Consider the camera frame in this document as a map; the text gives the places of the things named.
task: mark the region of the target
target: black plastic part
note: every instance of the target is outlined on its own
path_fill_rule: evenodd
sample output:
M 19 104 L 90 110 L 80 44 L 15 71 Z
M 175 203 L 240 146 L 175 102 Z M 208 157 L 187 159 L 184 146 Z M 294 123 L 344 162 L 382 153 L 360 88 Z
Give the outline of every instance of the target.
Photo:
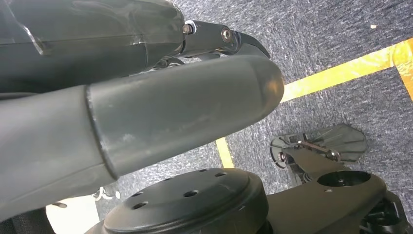
M 0 25 L 0 93 L 136 74 L 184 41 L 184 16 L 166 0 L 0 0 Z
M 267 213 L 258 176 L 238 169 L 207 169 L 137 192 L 107 215 L 103 228 L 108 233 L 255 234 L 265 228 Z
M 269 59 L 232 56 L 94 84 L 87 99 L 103 153 L 124 175 L 261 120 L 282 95 Z
M 367 141 L 364 134 L 344 124 L 312 132 L 276 136 L 271 141 L 270 153 L 279 168 L 284 169 L 287 167 L 287 160 L 280 156 L 280 154 L 282 154 L 282 149 L 295 146 L 299 141 L 309 142 L 330 150 L 328 154 L 326 152 L 312 149 L 323 156 L 330 157 L 331 151 L 334 150 L 334 152 L 339 153 L 339 160 L 343 163 L 356 162 L 363 153 L 367 151 Z
M 87 234 L 412 234 L 379 177 L 305 148 L 284 152 L 314 179 L 268 195 L 268 210 L 254 174 L 200 170 L 137 192 Z

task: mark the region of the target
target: hole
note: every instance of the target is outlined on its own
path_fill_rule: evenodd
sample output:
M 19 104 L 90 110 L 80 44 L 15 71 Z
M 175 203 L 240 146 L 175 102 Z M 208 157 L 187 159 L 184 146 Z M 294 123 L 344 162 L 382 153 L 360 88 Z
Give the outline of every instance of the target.
M 197 195 L 198 193 L 199 193 L 198 190 L 192 190 L 192 191 L 189 191 L 189 192 L 184 193 L 184 197 L 195 196 L 195 195 Z
M 220 177 L 220 176 L 225 176 L 226 172 L 219 172 L 218 174 L 215 174 L 215 177 Z
M 133 194 L 132 196 L 138 196 L 138 195 L 141 195 L 143 192 L 137 192 L 137 193 L 135 193 L 135 194 Z
M 132 210 L 139 209 L 139 208 L 141 208 L 141 207 L 143 207 L 143 206 L 146 206 L 147 204 L 148 204 L 147 201 L 141 202 L 141 203 L 139 203 L 139 204 L 134 205 L 134 206 L 132 207 Z
M 340 171 L 322 175 L 317 182 L 328 187 L 348 187 L 367 182 L 370 177 L 367 172 Z

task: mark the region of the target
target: bolt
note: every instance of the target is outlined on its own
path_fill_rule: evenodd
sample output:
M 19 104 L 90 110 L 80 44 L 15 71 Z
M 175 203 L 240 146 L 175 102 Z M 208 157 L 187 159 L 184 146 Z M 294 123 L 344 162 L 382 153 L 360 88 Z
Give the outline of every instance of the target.
M 229 28 L 223 28 L 221 31 L 222 40 L 225 42 L 231 42 L 232 39 L 232 32 Z
M 193 28 L 190 24 L 184 24 L 184 26 L 182 26 L 182 31 L 184 34 L 189 35 L 193 33 Z

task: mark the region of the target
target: screw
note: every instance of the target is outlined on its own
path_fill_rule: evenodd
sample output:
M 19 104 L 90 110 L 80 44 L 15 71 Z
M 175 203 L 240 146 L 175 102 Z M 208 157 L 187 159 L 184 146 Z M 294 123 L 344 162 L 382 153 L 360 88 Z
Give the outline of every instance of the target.
M 182 26 L 182 31 L 184 34 L 189 35 L 193 33 L 193 28 L 190 24 L 184 24 L 184 26 Z
M 232 39 L 232 32 L 229 28 L 223 28 L 221 31 L 222 40 L 225 42 L 231 42 Z

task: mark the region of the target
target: yellow line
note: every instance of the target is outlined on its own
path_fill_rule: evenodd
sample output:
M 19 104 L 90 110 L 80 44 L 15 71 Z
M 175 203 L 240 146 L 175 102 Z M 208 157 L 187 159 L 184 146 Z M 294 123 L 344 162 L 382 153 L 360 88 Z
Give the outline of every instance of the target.
M 289 83 L 281 102 L 396 66 L 413 101 L 413 38 Z M 225 137 L 216 140 L 225 168 L 234 168 Z
M 220 154 L 224 168 L 234 168 L 234 163 L 232 162 L 231 154 L 229 153 L 225 137 L 216 140 L 215 143 L 217 144 L 218 153 Z
M 396 66 L 407 92 L 413 101 L 413 60 Z
M 404 64 L 412 60 L 412 45 L 413 38 L 289 83 L 281 102 Z

